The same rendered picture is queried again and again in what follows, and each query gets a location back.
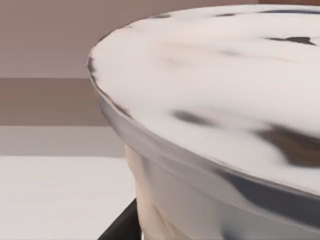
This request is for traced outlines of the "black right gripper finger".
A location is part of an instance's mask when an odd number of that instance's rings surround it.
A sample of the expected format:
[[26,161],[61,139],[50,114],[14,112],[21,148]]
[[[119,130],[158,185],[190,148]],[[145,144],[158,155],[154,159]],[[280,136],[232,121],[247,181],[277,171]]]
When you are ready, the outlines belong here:
[[136,199],[123,210],[97,240],[142,240]]

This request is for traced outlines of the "white cup with lid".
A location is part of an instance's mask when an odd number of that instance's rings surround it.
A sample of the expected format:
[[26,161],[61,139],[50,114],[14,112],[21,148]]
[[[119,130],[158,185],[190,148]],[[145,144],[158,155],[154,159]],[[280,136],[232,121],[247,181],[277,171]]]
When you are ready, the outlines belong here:
[[320,5],[146,17],[87,67],[142,240],[320,240]]

